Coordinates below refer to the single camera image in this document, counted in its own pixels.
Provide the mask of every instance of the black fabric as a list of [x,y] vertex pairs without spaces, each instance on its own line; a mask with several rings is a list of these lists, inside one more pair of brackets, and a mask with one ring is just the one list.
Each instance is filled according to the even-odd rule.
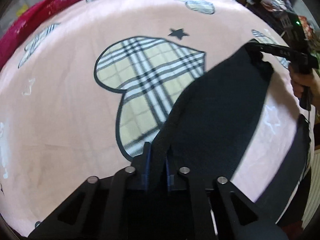
[[309,125],[303,115],[299,116],[293,143],[279,170],[268,187],[256,201],[276,221],[286,207],[305,168],[310,145]]
[[253,64],[241,48],[199,78],[180,116],[173,155],[198,174],[230,179],[256,129],[272,74],[270,63]]
[[[192,82],[152,143],[150,189],[159,183],[167,152],[173,155],[177,169],[183,165],[203,177],[230,179],[255,132],[272,74],[270,63],[251,62],[242,47]],[[282,80],[275,78],[279,91],[271,93],[281,101],[289,95],[282,91]],[[305,168],[310,142],[308,123],[300,116],[297,125],[287,156],[257,201],[274,221],[283,212]]]
[[304,211],[307,206],[311,186],[311,169],[298,186],[297,193],[294,195],[289,207],[277,223],[280,227],[302,221]]

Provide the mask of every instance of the metal screw head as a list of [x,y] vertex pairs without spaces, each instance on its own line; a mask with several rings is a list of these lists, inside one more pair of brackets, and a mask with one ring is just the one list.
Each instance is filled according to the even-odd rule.
[[37,228],[39,225],[40,225],[40,221],[37,221],[36,223],[35,223],[35,228]]
[[182,173],[182,174],[188,174],[190,172],[190,169],[188,167],[181,167],[179,169],[179,171]]
[[90,184],[95,184],[98,181],[98,177],[96,176],[91,176],[87,179],[87,182],[89,182]]
[[136,168],[133,167],[133,166],[128,166],[128,167],[126,167],[126,168],[124,169],[124,171],[125,171],[126,173],[134,173],[134,172],[136,171]]
[[217,181],[220,183],[220,184],[226,184],[228,182],[228,179],[226,177],[219,177],[217,179]]

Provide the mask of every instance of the black handle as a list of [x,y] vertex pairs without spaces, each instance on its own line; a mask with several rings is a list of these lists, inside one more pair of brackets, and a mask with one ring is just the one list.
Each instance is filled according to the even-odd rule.
[[307,111],[311,110],[312,93],[309,87],[303,86],[303,93],[299,101],[301,108],[306,109]]

